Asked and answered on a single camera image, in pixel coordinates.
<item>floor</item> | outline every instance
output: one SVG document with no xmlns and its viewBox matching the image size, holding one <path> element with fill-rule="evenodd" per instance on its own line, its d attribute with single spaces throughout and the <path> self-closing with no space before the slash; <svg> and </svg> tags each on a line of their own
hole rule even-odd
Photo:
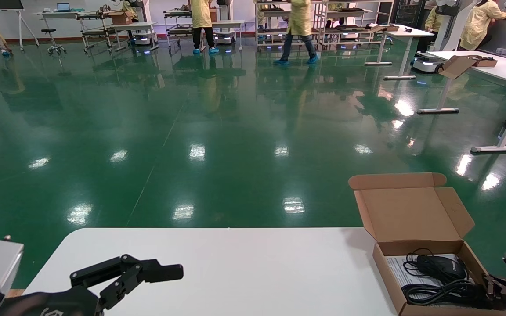
<svg viewBox="0 0 506 316">
<path fill-rule="evenodd" d="M 447 101 L 459 114 L 419 116 L 444 80 L 381 80 L 398 41 L 389 68 L 363 66 L 376 48 L 311 67 L 302 48 L 277 68 L 277 47 L 111 58 L 68 43 L 57 58 L 45 45 L 0 56 L 0 237 L 25 244 L 14 288 L 84 227 L 361 226 L 347 180 L 376 172 L 446 174 L 476 222 L 465 239 L 506 271 L 506 154 L 470 154 L 498 141 L 503 86 L 464 74 Z"/>
</svg>

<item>cardboard box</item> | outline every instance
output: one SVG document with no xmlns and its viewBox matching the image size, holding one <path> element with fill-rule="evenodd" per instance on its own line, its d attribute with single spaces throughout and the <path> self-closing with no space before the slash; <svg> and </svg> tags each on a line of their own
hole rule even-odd
<svg viewBox="0 0 506 316">
<path fill-rule="evenodd" d="M 395 32 L 399 30 L 399 26 L 395 26 L 394 24 L 390 25 L 374 25 L 368 30 L 369 32 Z"/>
<path fill-rule="evenodd" d="M 110 12 L 108 17 L 111 18 L 113 25 L 132 24 L 132 13 L 130 12 Z"/>
<path fill-rule="evenodd" d="M 486 57 L 480 56 L 480 55 L 468 55 L 468 58 L 476 60 L 476 59 L 482 59 L 482 58 L 486 58 Z M 495 65 L 497 65 L 497 60 L 487 59 L 487 60 L 477 60 L 473 66 L 474 67 L 495 67 Z"/>
<path fill-rule="evenodd" d="M 472 60 L 467 56 L 452 56 L 448 62 L 445 62 L 438 73 L 446 78 L 456 79 L 460 77 L 468 68 L 474 66 L 476 60 Z"/>
<path fill-rule="evenodd" d="M 506 310 L 417 306 L 408 304 L 386 256 L 406 255 L 418 248 L 434 254 L 457 254 L 478 284 L 488 272 L 462 240 L 474 222 L 454 188 L 442 187 L 439 173 L 353 176 L 353 188 L 364 228 L 377 241 L 373 257 L 393 305 L 401 316 L 506 316 Z"/>
</svg>

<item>white table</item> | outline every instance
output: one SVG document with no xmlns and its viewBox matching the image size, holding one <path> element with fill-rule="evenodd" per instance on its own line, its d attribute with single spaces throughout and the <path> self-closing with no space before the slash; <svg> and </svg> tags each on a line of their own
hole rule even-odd
<svg viewBox="0 0 506 316">
<path fill-rule="evenodd" d="M 239 51 L 243 50 L 242 31 L 245 25 L 245 20 L 227 20 L 212 22 L 212 27 L 215 29 L 239 29 Z"/>
<path fill-rule="evenodd" d="M 118 48 L 116 51 L 123 50 L 126 48 L 126 46 L 122 46 L 120 43 L 120 38 L 118 36 L 118 32 L 122 31 L 137 31 L 137 30 L 150 30 L 152 32 L 152 47 L 149 50 L 156 50 L 159 48 L 159 45 L 157 44 L 157 37 L 153 34 L 153 26 L 156 25 L 157 22 L 133 22 L 132 24 L 126 24 L 126 25 L 108 25 L 108 28 L 113 28 L 115 30 L 116 35 L 116 42 L 118 43 Z"/>
<path fill-rule="evenodd" d="M 466 55 L 480 55 L 484 57 L 492 57 L 497 60 L 497 65 L 495 67 L 472 67 L 470 69 L 481 72 L 483 74 L 493 76 L 495 78 L 505 80 L 506 81 L 506 58 L 501 56 L 496 56 L 493 54 L 487 54 L 484 52 L 428 52 L 429 54 L 436 56 L 438 58 L 442 58 L 444 60 L 449 60 L 452 56 L 466 56 Z M 442 94 L 440 100 L 438 102 L 437 108 L 422 108 L 419 109 L 418 113 L 420 114 L 428 114 L 428 113 L 446 113 L 446 112 L 459 112 L 458 108 L 444 108 L 444 102 L 446 100 L 446 95 L 448 94 L 448 89 L 452 85 L 452 79 L 446 78 L 446 83 L 444 84 L 444 89 L 442 90 Z M 506 129 L 503 133 L 501 140 L 497 144 L 497 146 L 479 146 L 472 147 L 472 152 L 480 152 L 480 151 L 506 151 Z"/>
<path fill-rule="evenodd" d="M 417 30 L 411 28 L 411 32 L 406 32 L 405 28 L 409 28 L 408 26 L 395 24 L 399 29 L 395 32 L 384 31 L 382 34 L 382 41 L 380 42 L 380 51 L 378 52 L 378 60 L 376 62 L 366 62 L 365 66 L 383 66 L 383 65 L 391 65 L 391 62 L 383 62 L 382 54 L 384 52 L 384 45 L 386 44 L 386 36 L 392 36 L 396 38 L 408 38 L 407 46 L 405 47 L 405 54 L 403 55 L 403 60 L 401 61 L 401 67 L 399 68 L 399 74 L 397 76 L 384 76 L 384 80 L 411 80 L 415 79 L 415 76 L 405 76 L 405 66 L 407 64 L 407 58 L 409 57 L 409 51 L 411 50 L 411 43 L 413 42 L 414 37 L 425 37 L 425 36 L 434 36 L 434 34 L 425 32 L 422 30 Z"/>
<path fill-rule="evenodd" d="M 84 228 L 25 294 L 68 290 L 72 272 L 130 254 L 180 263 L 184 277 L 142 283 L 106 316 L 395 316 L 373 246 L 363 228 Z"/>
</svg>

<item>black cable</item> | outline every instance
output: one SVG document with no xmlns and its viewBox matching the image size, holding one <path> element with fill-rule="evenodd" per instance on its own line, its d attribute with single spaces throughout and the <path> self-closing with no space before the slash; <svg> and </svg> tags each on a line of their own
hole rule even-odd
<svg viewBox="0 0 506 316">
<path fill-rule="evenodd" d="M 435 303 L 452 303 L 475 308 L 488 308 L 486 292 L 480 284 L 467 280 L 454 280 L 442 286 L 430 284 L 408 284 L 401 288 L 407 302 L 412 305 L 426 306 Z M 418 294 L 426 298 L 414 298 Z"/>
<path fill-rule="evenodd" d="M 417 254 L 418 251 L 426 250 L 430 254 Z M 452 264 L 460 266 L 462 274 L 448 273 L 438 266 L 439 256 L 435 256 L 427 248 L 419 248 L 407 254 L 403 267 L 405 271 L 416 277 L 431 277 L 439 280 L 442 285 L 430 284 L 408 284 L 401 288 L 407 302 L 412 305 L 426 306 L 435 303 L 452 303 L 471 306 L 475 308 L 488 308 L 486 292 L 481 284 L 474 284 L 468 281 L 468 272 L 464 262 L 460 259 L 453 260 L 442 257 L 442 260 L 450 260 Z M 414 296 L 423 294 L 425 298 Z"/>
<path fill-rule="evenodd" d="M 417 254 L 420 250 L 427 250 L 430 254 Z M 450 258 L 442 257 L 443 259 L 451 260 L 454 266 L 462 267 L 464 270 L 464 276 L 458 276 L 457 274 L 447 273 L 440 269 L 438 267 L 438 263 L 435 261 L 436 258 L 438 258 L 438 256 L 435 256 L 429 249 L 419 248 L 405 256 L 403 268 L 408 274 L 414 277 L 428 276 L 439 280 L 442 284 L 449 284 L 455 280 L 466 280 L 468 278 L 466 265 L 462 262 L 462 260 L 452 260 Z M 412 271 L 418 271 L 420 274 L 413 274 Z"/>
</svg>

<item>laptop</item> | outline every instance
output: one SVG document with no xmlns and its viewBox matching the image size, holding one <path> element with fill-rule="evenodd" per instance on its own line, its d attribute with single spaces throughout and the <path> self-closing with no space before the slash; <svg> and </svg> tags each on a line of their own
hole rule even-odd
<svg viewBox="0 0 506 316">
<path fill-rule="evenodd" d="M 70 4 L 58 4 L 58 12 L 70 12 Z"/>
</svg>

